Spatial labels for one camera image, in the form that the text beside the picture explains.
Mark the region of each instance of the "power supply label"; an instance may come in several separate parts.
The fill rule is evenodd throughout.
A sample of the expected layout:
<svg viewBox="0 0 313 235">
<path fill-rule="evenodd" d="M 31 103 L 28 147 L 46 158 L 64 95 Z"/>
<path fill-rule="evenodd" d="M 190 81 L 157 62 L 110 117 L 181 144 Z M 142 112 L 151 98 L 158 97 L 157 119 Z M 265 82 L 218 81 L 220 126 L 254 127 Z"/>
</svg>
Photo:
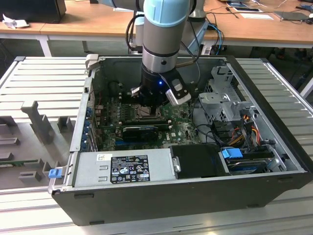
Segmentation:
<svg viewBox="0 0 313 235">
<path fill-rule="evenodd" d="M 150 181 L 148 155 L 112 157 L 112 184 L 124 184 Z"/>
</svg>

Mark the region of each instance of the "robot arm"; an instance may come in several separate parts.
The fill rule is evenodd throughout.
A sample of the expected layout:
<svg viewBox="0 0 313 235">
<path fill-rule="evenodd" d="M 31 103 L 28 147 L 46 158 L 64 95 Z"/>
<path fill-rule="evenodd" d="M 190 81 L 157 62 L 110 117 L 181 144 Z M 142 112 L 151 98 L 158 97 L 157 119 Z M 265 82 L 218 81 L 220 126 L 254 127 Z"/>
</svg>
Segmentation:
<svg viewBox="0 0 313 235">
<path fill-rule="evenodd" d="M 142 78 L 132 91 L 142 105 L 155 107 L 170 101 L 180 105 L 191 98 L 176 70 L 186 20 L 196 0 L 102 0 L 103 4 L 144 12 Z"/>
</svg>

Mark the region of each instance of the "table surface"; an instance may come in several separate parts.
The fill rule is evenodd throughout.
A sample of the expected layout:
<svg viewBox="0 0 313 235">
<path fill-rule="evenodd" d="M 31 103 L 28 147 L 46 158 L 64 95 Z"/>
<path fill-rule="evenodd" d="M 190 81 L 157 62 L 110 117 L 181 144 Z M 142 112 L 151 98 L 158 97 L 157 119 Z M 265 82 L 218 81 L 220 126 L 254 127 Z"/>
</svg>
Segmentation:
<svg viewBox="0 0 313 235">
<path fill-rule="evenodd" d="M 294 11 L 295 7 L 299 6 L 299 1 L 288 0 L 281 7 L 277 8 L 283 0 L 262 0 L 261 3 L 268 6 L 257 7 L 264 12 L 272 11 Z M 250 3 L 250 6 L 257 6 L 255 3 Z M 225 6 L 224 3 L 217 0 L 210 0 L 205 6 L 205 11 L 210 9 Z M 229 13 L 225 7 L 212 10 L 211 12 Z M 309 15 L 308 11 L 299 11 L 305 15 Z M 313 25 L 307 23 L 295 24 L 289 21 L 280 21 L 279 17 L 274 13 L 266 13 L 274 20 L 258 20 L 245 19 L 241 14 L 236 14 L 237 19 L 233 14 L 216 14 L 219 29 L 224 33 L 226 41 L 249 41 L 249 42 L 272 42 L 272 43 L 298 43 L 298 44 L 313 44 Z M 214 23 L 212 14 L 208 14 L 208 18 Z M 205 39 L 215 39 L 216 33 L 207 32 Z"/>
<path fill-rule="evenodd" d="M 44 23 L 28 23 L 30 27 L 12 29 L 5 24 L 0 23 L 0 33 L 23 33 L 23 34 L 40 34 Z"/>
<path fill-rule="evenodd" d="M 262 0 L 261 3 L 268 8 L 258 6 L 263 11 L 293 11 L 299 5 L 297 0 L 288 0 L 281 7 L 277 6 L 283 0 Z M 31 27 L 12 30 L 0 24 L 0 33 L 33 33 L 44 35 L 77 35 L 77 36 L 118 36 L 124 37 L 126 26 L 131 19 L 132 12 L 116 12 L 102 4 L 90 4 L 89 1 L 66 1 L 67 12 L 61 23 L 44 24 L 31 23 Z M 312 44 L 313 25 L 306 23 L 295 24 L 280 21 L 273 13 L 266 13 L 274 20 L 245 19 L 241 14 L 233 14 L 225 9 L 226 4 L 218 0 L 208 0 L 206 11 L 216 14 L 218 27 L 223 31 L 225 41 L 247 41 L 265 43 L 295 43 Z M 207 31 L 205 40 L 215 40 L 215 31 Z"/>
</svg>

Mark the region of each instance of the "smartphone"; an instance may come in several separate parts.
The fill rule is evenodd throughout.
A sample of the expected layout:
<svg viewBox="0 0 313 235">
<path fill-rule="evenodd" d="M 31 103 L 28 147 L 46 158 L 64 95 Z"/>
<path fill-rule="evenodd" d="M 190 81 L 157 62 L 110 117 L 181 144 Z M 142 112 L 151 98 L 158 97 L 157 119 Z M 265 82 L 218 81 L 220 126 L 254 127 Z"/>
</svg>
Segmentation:
<svg viewBox="0 0 313 235">
<path fill-rule="evenodd" d="M 241 12 L 262 12 L 260 9 L 255 8 L 234 7 L 234 9 Z"/>
</svg>

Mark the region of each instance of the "wooden desk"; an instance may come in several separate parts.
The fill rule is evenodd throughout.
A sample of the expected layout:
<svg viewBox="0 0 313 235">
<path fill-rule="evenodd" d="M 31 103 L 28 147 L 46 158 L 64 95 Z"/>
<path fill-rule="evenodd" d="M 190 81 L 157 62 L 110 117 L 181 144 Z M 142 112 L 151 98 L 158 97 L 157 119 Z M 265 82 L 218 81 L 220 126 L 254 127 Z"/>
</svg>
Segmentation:
<svg viewBox="0 0 313 235">
<path fill-rule="evenodd" d="M 80 35 L 125 37 L 132 12 L 117 12 L 103 4 L 89 1 L 66 1 L 67 12 L 59 24 L 46 23 L 41 29 L 47 35 Z"/>
<path fill-rule="evenodd" d="M 262 0 L 269 8 L 258 7 L 263 11 L 293 11 L 299 5 L 297 0 L 288 0 L 278 9 L 283 0 Z M 90 4 L 89 1 L 66 1 L 67 12 L 60 24 L 31 23 L 29 28 L 12 30 L 0 25 L 0 38 L 36 39 L 40 41 L 45 56 L 51 56 L 49 40 L 83 41 L 84 51 L 88 51 L 86 41 L 124 41 L 125 30 L 132 12 L 115 12 L 102 4 Z M 206 11 L 226 6 L 218 0 L 208 0 Z M 213 10 L 215 13 L 228 13 L 225 7 Z M 259 47 L 297 47 L 313 46 L 313 25 L 280 22 L 273 13 L 268 13 L 274 20 L 245 19 L 240 14 L 216 14 L 219 29 L 225 35 L 225 45 Z M 214 44 L 217 34 L 208 31 L 204 44 Z"/>
<path fill-rule="evenodd" d="M 277 8 L 282 0 L 262 0 L 262 4 L 268 8 L 257 6 L 250 3 L 250 6 L 257 6 L 264 12 L 272 11 L 294 11 L 299 2 L 296 0 L 288 0 L 281 7 Z M 224 2 L 217 0 L 209 1 L 205 6 L 205 11 L 214 13 L 229 13 L 226 11 L 227 6 Z M 308 15 L 308 11 L 299 11 Z M 280 21 L 279 17 L 274 13 L 266 13 L 274 20 L 258 20 L 245 19 L 241 14 L 215 14 L 219 29 L 224 33 L 224 43 L 226 45 L 240 46 L 266 46 L 266 47 L 304 47 L 311 48 L 313 46 L 313 25 L 307 23 L 295 24 L 288 21 Z M 212 14 L 207 15 L 209 20 L 214 23 Z M 208 42 L 216 40 L 216 32 L 208 31 L 204 37 Z"/>
</svg>

